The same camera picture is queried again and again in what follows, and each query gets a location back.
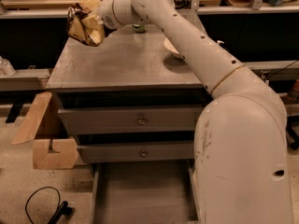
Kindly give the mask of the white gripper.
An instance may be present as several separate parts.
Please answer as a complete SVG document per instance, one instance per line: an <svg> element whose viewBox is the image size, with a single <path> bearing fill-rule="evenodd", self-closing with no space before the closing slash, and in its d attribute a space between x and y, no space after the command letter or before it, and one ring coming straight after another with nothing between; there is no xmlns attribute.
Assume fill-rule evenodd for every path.
<svg viewBox="0 0 299 224"><path fill-rule="evenodd" d="M104 0L97 9L100 21L114 30L137 21L131 0Z"/></svg>

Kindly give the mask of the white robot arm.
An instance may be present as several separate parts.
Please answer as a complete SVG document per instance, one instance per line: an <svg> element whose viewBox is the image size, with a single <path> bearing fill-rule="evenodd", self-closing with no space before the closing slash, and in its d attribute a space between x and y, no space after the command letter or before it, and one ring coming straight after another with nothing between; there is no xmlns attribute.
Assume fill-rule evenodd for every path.
<svg viewBox="0 0 299 224"><path fill-rule="evenodd" d="M293 224L281 98L172 0L104 0L98 12L110 29L156 25L213 98L194 136L201 223Z"/></svg>

